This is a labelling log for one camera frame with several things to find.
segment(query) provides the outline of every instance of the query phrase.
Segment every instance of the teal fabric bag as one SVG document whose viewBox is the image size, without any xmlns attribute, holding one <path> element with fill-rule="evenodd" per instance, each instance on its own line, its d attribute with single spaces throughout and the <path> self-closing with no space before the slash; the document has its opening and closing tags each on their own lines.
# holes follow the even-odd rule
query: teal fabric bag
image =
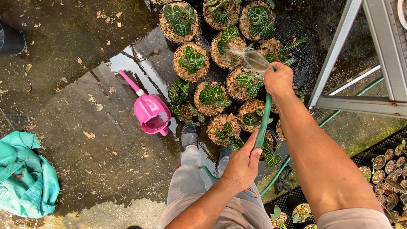
<svg viewBox="0 0 407 229">
<path fill-rule="evenodd" d="M 57 173 L 31 149 L 40 148 L 35 134 L 14 131 L 0 139 L 0 209 L 41 218 L 55 210 Z"/>
</svg>

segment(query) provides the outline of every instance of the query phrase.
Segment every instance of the forearm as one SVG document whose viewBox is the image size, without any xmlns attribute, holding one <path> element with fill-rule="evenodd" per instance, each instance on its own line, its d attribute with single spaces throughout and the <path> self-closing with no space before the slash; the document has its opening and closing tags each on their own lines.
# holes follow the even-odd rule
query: forearm
<svg viewBox="0 0 407 229">
<path fill-rule="evenodd" d="M 347 154 L 317 125 L 294 92 L 273 96 L 301 188 L 315 219 L 330 211 L 382 211 L 374 193 Z"/>
<path fill-rule="evenodd" d="M 165 229 L 213 228 L 226 203 L 236 194 L 222 179 L 219 179 L 207 193 L 187 207 Z"/>
</svg>

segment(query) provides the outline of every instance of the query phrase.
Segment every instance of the metal frame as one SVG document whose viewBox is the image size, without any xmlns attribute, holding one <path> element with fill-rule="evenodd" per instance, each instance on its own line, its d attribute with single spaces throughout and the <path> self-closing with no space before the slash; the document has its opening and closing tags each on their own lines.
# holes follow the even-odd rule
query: metal frame
<svg viewBox="0 0 407 229">
<path fill-rule="evenodd" d="M 379 63 L 322 95 L 362 3 Z M 393 11 L 390 0 L 348 0 L 346 2 L 337 31 L 309 100 L 309 107 L 316 106 L 407 119 L 407 65 L 399 38 L 399 33 L 404 33 L 405 30 L 397 30 Z M 382 68 L 388 98 L 334 96 L 379 68 Z"/>
</svg>

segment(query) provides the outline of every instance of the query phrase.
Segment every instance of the wet concrete ground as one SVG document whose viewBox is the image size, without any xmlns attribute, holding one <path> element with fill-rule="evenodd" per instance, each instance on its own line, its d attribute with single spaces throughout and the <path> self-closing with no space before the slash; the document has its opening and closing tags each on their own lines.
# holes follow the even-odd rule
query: wet concrete ground
<svg viewBox="0 0 407 229">
<path fill-rule="evenodd" d="M 182 150 L 178 137 L 183 123 L 172 118 L 170 133 L 165 137 L 143 133 L 132 115 L 137 95 L 114 72 L 125 70 L 146 92 L 167 100 L 166 88 L 178 79 L 172 67 L 176 47 L 167 43 L 158 27 L 158 11 L 143 1 L 58 0 L 53 5 L 52 2 L 6 0 L 0 3 L 0 20 L 23 31 L 29 52 L 29 55 L 0 56 L 0 89 L 8 90 L 0 94 L 0 108 L 12 124 L 11 127 L 2 117 L 0 134 L 4 136 L 15 129 L 41 137 L 43 148 L 38 153 L 58 172 L 61 194 L 52 216 L 31 220 L 2 212 L 0 225 L 4 228 L 126 228 L 130 225 L 156 228 Z M 293 50 L 293 56 L 299 58 L 293 65 L 294 83 L 309 95 L 345 1 L 276 2 L 277 29 L 273 36 L 284 45 L 293 35 L 309 37 L 308 42 Z M 106 23 L 97 18 L 99 10 L 115 18 L 115 22 Z M 122 15 L 117 18 L 115 14 L 119 12 Z M 200 17 L 201 36 L 195 41 L 209 49 L 215 33 L 207 29 Z M 326 90 L 375 62 L 377 56 L 361 11 Z M 28 72 L 27 64 L 33 65 Z M 211 62 L 206 80 L 223 82 L 227 73 Z M 380 77 L 380 72 L 372 75 L 343 94 L 355 95 Z M 193 84 L 190 93 L 198 84 Z M 368 94 L 385 96 L 383 85 L 378 84 Z M 109 92 L 111 87 L 116 91 Z M 92 98 L 89 94 L 102 104 L 101 111 L 89 101 Z M 238 106 L 234 102 L 228 110 L 233 112 Z M 334 111 L 312 112 L 321 123 Z M 271 127 L 275 127 L 278 116 L 275 118 Z M 355 154 L 406 124 L 402 119 L 341 112 L 324 130 L 349 154 Z M 95 138 L 87 138 L 83 131 L 95 134 Z M 199 140 L 203 164 L 214 170 L 219 148 L 210 142 L 202 127 Z M 286 157 L 287 151 L 282 149 L 280 154 Z M 270 174 L 276 169 L 263 167 L 260 163 L 260 175 L 256 179 L 259 190 L 268 185 Z M 207 176 L 202 174 L 202 177 L 209 187 Z M 268 192 L 263 201 L 274 196 Z"/>
</svg>

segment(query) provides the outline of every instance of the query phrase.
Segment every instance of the hand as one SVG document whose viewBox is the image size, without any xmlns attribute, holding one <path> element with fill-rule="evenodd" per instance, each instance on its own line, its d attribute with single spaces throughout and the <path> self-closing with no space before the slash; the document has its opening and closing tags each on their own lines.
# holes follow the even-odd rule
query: hand
<svg viewBox="0 0 407 229">
<path fill-rule="evenodd" d="M 233 195 L 250 187 L 257 176 L 258 161 L 263 151 L 261 148 L 252 150 L 257 134 L 258 130 L 254 131 L 246 144 L 240 150 L 233 152 L 219 179 Z"/>
<path fill-rule="evenodd" d="M 271 63 L 264 73 L 264 86 L 273 97 L 283 92 L 293 92 L 293 71 L 282 63 Z"/>
</svg>

